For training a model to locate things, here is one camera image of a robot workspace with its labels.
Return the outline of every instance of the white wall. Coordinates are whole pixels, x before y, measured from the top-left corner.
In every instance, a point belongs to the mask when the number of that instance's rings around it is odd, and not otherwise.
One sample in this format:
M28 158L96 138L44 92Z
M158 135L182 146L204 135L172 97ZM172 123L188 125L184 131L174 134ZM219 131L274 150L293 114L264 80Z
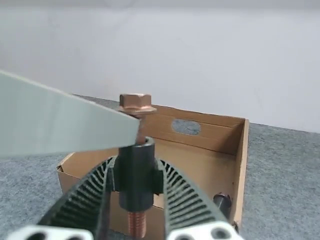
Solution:
M22 2L0 8L2 69L80 95L144 92L159 105L320 133L315 1Z

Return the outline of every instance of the black 3d-printed part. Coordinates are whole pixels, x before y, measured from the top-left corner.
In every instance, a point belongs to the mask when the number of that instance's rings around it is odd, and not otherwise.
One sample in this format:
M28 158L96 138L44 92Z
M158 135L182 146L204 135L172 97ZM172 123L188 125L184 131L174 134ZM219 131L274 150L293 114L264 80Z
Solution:
M114 165L119 205L128 212L143 212L154 204L153 173L156 167L155 142L146 137L143 145L119 148Z
M175 229L227 219L191 180L171 164L163 166L163 196L166 236Z
M95 240L104 240L109 229L110 196L108 162L99 164L43 216L38 225L85 229Z

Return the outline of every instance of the copper thread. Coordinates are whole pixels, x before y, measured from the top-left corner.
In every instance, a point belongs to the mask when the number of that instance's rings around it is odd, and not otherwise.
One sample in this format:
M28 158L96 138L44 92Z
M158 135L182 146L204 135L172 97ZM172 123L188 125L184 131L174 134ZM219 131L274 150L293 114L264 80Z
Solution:
M142 239L147 232L145 212L128 212L129 234L134 239Z

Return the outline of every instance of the box handle hole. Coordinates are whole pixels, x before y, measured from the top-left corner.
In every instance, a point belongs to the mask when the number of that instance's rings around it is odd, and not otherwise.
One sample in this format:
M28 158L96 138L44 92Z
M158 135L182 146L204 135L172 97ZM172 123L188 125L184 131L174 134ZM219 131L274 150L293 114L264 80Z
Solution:
M201 132L201 126L199 123L184 119L174 119L171 127L176 133L179 134L197 136Z

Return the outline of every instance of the mounting hole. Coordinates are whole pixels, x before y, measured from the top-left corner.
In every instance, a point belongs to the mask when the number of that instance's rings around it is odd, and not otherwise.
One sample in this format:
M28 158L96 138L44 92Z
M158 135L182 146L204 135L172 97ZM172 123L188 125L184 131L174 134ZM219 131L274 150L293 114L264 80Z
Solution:
M188 235L180 235L176 237L175 240L194 240L194 238Z
M222 240L231 238L231 234L223 228L215 228L211 231L213 239Z
M46 235L43 232L37 232L29 236L26 240L45 240Z
M80 236L72 236L70 238L68 238L67 240L82 240L83 238Z

